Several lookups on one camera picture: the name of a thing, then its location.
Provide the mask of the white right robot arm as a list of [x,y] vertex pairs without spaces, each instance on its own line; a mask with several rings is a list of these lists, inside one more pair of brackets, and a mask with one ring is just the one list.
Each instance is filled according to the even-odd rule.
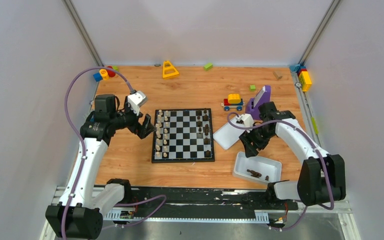
[[346,197],[345,161],[339,154],[321,148],[300,126],[289,110],[277,110],[274,102],[259,108],[261,124],[246,126],[239,140],[245,156],[255,157],[273,137],[282,139],[301,163],[297,181],[269,183],[266,204],[278,209],[286,200],[305,206],[319,205],[327,210]]

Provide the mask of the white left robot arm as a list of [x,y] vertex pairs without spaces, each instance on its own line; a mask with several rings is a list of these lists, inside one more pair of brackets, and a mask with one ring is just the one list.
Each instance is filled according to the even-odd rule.
[[104,189],[93,196],[99,166],[116,131],[128,129],[140,139],[156,130],[151,116],[140,107],[148,98],[141,91],[125,97],[123,108],[114,94],[95,97],[95,109],[77,131],[79,152],[68,184],[56,205],[49,205],[45,218],[61,239],[95,240],[103,228],[104,216],[119,204],[133,201],[131,185],[125,179],[110,179]]

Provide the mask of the black white chess board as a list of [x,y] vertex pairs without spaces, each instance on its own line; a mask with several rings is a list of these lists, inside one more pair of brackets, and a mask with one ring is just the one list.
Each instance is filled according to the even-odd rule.
[[[210,108],[157,109],[156,132],[153,134],[151,162],[199,163],[214,162],[212,110]],[[209,125],[205,136],[204,126]],[[205,157],[205,151],[211,157]]]

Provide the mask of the brown chess piece long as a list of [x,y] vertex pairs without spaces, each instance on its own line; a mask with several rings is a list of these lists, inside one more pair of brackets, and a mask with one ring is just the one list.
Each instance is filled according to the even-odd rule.
[[209,132],[210,132],[210,127],[208,124],[206,124],[203,128],[203,132],[204,132],[204,135],[205,136],[208,136],[209,135]]

